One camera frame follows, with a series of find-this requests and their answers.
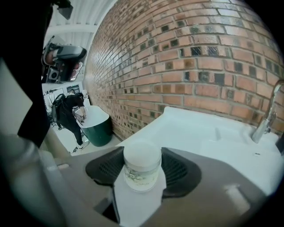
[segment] brick wall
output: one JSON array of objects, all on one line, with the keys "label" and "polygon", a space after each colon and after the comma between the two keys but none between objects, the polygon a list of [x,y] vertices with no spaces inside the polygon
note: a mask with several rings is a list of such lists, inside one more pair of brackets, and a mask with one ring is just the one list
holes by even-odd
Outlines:
[{"label": "brick wall", "polygon": [[[84,83],[124,139],[165,106],[257,125],[283,73],[272,35],[241,1],[118,0],[93,40]],[[284,89],[276,102],[280,133]]]}]

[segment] white shoe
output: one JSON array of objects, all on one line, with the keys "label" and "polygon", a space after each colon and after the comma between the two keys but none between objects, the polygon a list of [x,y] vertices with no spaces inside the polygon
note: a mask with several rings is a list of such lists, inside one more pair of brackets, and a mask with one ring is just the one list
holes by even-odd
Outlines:
[{"label": "white shoe", "polygon": [[79,150],[83,150],[85,147],[89,145],[90,141],[85,141],[81,145],[78,145]]}]

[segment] camera lens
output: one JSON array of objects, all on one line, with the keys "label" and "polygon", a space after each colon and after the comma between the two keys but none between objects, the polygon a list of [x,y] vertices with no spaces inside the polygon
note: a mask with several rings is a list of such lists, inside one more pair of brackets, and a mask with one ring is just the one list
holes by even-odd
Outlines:
[{"label": "camera lens", "polygon": [[53,73],[53,74],[51,74],[51,77],[52,77],[53,79],[55,79],[55,78],[57,77],[57,74],[56,74],[56,73]]}]

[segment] white sink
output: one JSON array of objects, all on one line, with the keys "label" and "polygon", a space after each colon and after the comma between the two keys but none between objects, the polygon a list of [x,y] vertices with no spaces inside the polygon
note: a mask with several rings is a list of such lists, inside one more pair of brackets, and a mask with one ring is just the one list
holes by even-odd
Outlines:
[{"label": "white sink", "polygon": [[256,144],[250,137],[254,130],[254,126],[224,117],[166,107],[159,118],[118,146],[145,138],[160,147],[221,160],[270,195],[284,173],[284,159],[275,145],[276,134],[265,134]]}]

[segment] black pants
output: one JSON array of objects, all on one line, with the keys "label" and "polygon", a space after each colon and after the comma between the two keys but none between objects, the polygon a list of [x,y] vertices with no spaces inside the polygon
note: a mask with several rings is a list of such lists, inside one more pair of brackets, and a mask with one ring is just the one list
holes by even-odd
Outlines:
[{"label": "black pants", "polygon": [[78,145],[82,145],[83,141],[81,136],[81,128],[79,127],[75,120],[75,117],[71,113],[60,111],[58,123],[71,131],[75,135]]}]

